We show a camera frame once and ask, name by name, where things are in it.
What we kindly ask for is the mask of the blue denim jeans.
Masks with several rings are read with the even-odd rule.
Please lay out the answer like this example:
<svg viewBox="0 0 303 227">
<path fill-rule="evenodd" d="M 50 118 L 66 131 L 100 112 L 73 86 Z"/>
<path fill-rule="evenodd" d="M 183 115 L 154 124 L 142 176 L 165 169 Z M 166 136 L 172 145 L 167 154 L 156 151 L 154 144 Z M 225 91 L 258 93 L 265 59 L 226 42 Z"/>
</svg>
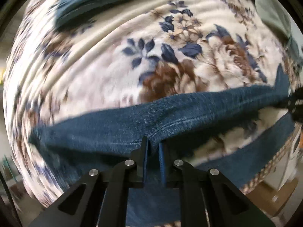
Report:
<svg viewBox="0 0 303 227">
<path fill-rule="evenodd" d="M 129 193 L 128 226 L 154 226 L 180 217 L 179 194 L 160 181 L 158 147 L 169 145 L 177 158 L 193 156 L 210 138 L 243 128 L 255 135 L 261 111 L 270 112 L 288 97 L 289 78 L 277 68 L 274 85 L 222 92 L 169 96 L 128 108 L 92 112 L 53 126 L 35 127 L 29 137 L 62 190 L 91 169 L 107 170 L 151 142 L 151 158 L 143 189 Z"/>
</svg>

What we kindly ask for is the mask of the floral fleece blanket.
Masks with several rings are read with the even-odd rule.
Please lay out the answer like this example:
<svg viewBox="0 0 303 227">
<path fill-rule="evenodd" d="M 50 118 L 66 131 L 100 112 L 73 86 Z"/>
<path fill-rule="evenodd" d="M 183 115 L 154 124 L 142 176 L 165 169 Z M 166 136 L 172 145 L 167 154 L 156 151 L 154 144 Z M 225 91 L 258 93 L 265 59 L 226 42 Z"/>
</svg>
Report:
<svg viewBox="0 0 303 227">
<path fill-rule="evenodd" d="M 31 0 L 4 78 L 4 118 L 28 194 L 48 207 L 62 190 L 37 148 L 38 126 L 169 96 L 274 85 L 277 68 L 300 80 L 294 60 L 252 0 L 133 0 L 58 31 L 59 0 Z M 261 111 L 255 135 L 243 128 L 209 139 L 179 158 L 217 168 L 244 193 L 262 181 L 293 134 L 288 110 Z"/>
</svg>

